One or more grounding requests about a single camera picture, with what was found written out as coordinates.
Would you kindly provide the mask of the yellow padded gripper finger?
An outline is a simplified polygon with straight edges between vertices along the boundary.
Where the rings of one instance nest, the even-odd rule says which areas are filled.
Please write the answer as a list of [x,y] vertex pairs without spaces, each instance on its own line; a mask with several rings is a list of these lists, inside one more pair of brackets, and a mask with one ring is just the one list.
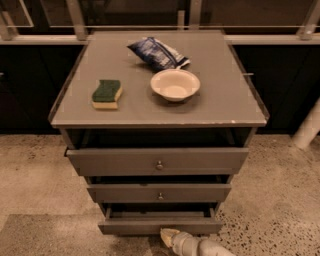
[[173,237],[177,234],[179,234],[180,231],[177,229],[171,229],[171,228],[162,228],[160,230],[160,237],[164,244],[171,248],[173,246]]

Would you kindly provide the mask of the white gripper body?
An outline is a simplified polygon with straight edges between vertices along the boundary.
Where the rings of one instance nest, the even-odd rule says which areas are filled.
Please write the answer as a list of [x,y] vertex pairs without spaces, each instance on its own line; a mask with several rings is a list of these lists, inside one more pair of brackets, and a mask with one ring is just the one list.
[[209,256],[204,240],[186,232],[173,236],[172,250],[178,256]]

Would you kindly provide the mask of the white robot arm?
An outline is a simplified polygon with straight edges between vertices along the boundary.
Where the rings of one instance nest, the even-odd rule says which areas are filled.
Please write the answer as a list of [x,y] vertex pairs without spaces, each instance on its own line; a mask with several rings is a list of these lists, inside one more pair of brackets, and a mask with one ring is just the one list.
[[160,237],[177,256],[236,256],[215,241],[201,239],[176,229],[162,228]]

